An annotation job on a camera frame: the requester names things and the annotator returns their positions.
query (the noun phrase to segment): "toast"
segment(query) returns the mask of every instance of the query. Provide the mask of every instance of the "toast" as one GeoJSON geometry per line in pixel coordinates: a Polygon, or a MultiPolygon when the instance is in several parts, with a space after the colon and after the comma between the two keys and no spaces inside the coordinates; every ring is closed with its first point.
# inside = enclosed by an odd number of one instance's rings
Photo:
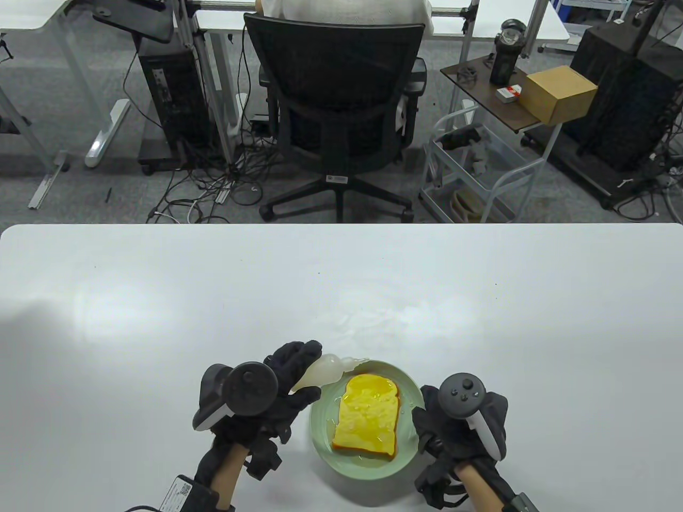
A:
{"type": "Polygon", "coordinates": [[[399,407],[398,387],[392,380],[371,373],[356,375],[341,398],[332,447],[393,459],[399,407]]]}

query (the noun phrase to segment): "chair base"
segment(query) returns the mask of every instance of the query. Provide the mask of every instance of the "chair base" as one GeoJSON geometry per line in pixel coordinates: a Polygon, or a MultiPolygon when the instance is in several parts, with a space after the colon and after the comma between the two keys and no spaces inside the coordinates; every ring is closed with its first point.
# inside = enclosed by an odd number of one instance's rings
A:
{"type": "Polygon", "coordinates": [[[401,213],[401,222],[409,224],[413,221],[415,214],[413,214],[413,202],[410,199],[401,197],[399,195],[393,194],[388,190],[379,188],[377,186],[371,185],[370,183],[359,180],[356,177],[349,177],[348,183],[330,183],[326,180],[326,177],[321,178],[313,183],[308,183],[307,185],[301,186],[295,190],[287,192],[285,194],[274,197],[263,206],[259,208],[259,214],[261,218],[266,222],[271,222],[275,219],[276,215],[273,212],[273,207],[284,203],[289,203],[290,201],[296,201],[297,199],[302,199],[303,197],[308,197],[310,195],[318,194],[326,190],[334,190],[337,203],[337,222],[342,223],[344,221],[344,193],[347,190],[353,190],[359,194],[367,195],[370,197],[375,197],[377,199],[382,199],[388,203],[397,204],[405,207],[405,210],[401,213]]]}

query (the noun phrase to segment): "chair armrest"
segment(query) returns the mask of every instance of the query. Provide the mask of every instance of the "chair armrest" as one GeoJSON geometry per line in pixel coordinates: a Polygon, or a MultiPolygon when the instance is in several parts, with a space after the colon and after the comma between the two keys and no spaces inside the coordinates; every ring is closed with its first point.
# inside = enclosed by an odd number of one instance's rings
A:
{"type": "Polygon", "coordinates": [[[403,89],[403,94],[408,97],[420,97],[424,94],[427,87],[427,65],[424,59],[415,59],[413,71],[410,73],[410,80],[403,89]]]}
{"type": "Polygon", "coordinates": [[[270,87],[270,79],[266,75],[266,71],[263,66],[258,67],[258,83],[261,87],[270,87]]]}

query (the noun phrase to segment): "battery pack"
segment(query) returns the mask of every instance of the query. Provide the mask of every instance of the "battery pack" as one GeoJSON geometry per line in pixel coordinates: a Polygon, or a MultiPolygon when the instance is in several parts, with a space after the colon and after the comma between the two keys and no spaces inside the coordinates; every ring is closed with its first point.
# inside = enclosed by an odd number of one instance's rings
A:
{"type": "Polygon", "coordinates": [[[218,493],[179,474],[166,493],[159,512],[215,512],[218,493]]]}

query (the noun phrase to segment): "green plate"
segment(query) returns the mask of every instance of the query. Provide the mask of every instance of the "green plate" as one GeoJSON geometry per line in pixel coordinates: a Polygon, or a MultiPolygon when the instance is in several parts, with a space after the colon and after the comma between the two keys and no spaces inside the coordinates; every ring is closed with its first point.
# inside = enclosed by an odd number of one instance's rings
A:
{"type": "Polygon", "coordinates": [[[311,408],[311,439],[320,458],[338,473],[355,480],[379,480],[399,472],[417,454],[417,432],[411,411],[424,407],[417,384],[397,367],[382,361],[367,361],[354,371],[344,374],[340,381],[322,387],[320,400],[311,408]],[[398,386],[401,409],[396,427],[398,450],[392,460],[370,454],[334,451],[332,439],[339,422],[339,403],[349,379],[361,373],[373,373],[393,380],[398,386]]]}

